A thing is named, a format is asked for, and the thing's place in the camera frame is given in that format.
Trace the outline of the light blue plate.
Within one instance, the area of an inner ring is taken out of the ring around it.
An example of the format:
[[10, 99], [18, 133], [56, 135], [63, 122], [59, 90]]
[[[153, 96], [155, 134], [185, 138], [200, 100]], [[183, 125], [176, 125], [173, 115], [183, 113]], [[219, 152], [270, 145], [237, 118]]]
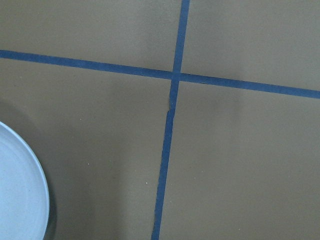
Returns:
[[42, 166], [29, 145], [0, 124], [0, 238], [42, 240], [50, 211]]

